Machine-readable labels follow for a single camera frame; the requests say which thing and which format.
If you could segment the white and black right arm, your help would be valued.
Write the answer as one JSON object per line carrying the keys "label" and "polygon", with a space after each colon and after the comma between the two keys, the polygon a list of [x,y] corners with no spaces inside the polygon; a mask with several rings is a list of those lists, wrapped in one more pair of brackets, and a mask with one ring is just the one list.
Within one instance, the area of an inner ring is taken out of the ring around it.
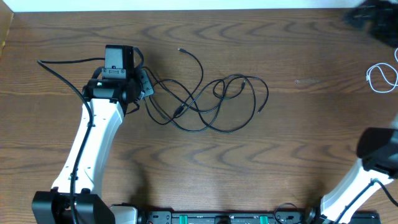
{"label": "white and black right arm", "polygon": [[[397,48],[397,1],[367,0],[344,16],[347,24],[364,29],[376,40]],[[375,192],[397,180],[397,128],[368,128],[358,142],[357,161],[341,182],[305,216],[304,223],[349,223]]]}

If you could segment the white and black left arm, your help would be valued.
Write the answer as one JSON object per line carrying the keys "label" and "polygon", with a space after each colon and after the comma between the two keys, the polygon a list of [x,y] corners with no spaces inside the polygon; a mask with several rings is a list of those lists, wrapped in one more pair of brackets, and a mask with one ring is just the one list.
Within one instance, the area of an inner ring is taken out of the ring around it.
{"label": "white and black left arm", "polygon": [[115,134],[130,104],[153,94],[141,51],[128,45],[107,45],[104,66],[95,70],[81,91],[80,125],[71,151],[49,191],[32,200],[37,223],[146,223],[144,210],[128,203],[107,206],[101,199],[103,177]]}

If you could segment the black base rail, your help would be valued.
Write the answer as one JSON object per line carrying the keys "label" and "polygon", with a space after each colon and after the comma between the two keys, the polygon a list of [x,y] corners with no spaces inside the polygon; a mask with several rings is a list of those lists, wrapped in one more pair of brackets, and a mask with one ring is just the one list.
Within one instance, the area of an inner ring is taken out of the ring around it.
{"label": "black base rail", "polygon": [[176,213],[153,211],[147,215],[148,224],[277,224],[302,223],[300,212],[273,213]]}

